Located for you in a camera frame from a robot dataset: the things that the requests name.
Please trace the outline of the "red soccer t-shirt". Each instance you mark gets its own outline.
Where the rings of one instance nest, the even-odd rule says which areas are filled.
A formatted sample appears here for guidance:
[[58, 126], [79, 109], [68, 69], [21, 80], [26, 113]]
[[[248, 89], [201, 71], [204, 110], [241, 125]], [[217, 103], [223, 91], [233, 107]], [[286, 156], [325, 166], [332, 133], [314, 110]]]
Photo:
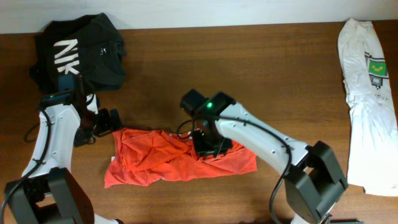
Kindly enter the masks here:
[[256, 155], [233, 142], [218, 157], [200, 157], [193, 139], [180, 139], [164, 130], [124, 128], [113, 133], [115, 156], [104, 175], [104, 187], [138, 185], [147, 187], [158, 180], [190, 181], [257, 171]]

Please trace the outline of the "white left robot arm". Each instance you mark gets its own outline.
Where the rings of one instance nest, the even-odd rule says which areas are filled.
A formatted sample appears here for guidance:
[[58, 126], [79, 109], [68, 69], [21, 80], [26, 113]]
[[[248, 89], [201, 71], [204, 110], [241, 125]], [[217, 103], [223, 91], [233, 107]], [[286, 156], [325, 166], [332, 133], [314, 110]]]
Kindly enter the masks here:
[[3, 206], [17, 223], [120, 223], [96, 214], [71, 174], [73, 147], [119, 129], [118, 111], [71, 90], [44, 96], [39, 111], [34, 152], [21, 178], [6, 184]]

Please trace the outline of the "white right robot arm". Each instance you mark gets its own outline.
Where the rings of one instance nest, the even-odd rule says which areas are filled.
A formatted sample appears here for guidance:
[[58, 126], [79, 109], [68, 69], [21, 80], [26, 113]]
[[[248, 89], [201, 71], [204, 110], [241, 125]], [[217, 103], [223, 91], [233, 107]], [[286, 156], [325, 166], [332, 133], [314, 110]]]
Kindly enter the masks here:
[[232, 97], [219, 92], [211, 98], [190, 90], [180, 102], [191, 117], [192, 138], [200, 157], [225, 155], [238, 142], [267, 162], [280, 178], [269, 201], [272, 219], [274, 200], [281, 185], [294, 211], [292, 223], [329, 223], [330, 211], [348, 182], [332, 148], [322, 141], [310, 146], [270, 127]]

